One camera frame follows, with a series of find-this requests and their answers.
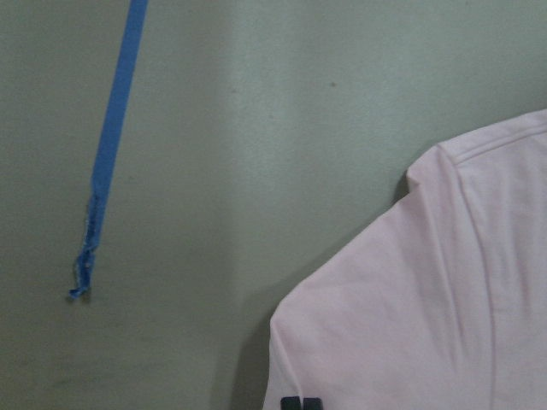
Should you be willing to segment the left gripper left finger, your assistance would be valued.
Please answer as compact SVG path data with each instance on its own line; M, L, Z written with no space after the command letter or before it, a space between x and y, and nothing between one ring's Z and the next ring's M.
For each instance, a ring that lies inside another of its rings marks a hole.
M301 410L301 400L299 396L286 396L280 400L281 410Z

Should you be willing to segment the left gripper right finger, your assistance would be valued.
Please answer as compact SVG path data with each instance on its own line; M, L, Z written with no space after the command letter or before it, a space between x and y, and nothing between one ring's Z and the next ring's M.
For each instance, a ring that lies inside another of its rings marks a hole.
M319 397L304 397L303 410L322 410L322 400Z

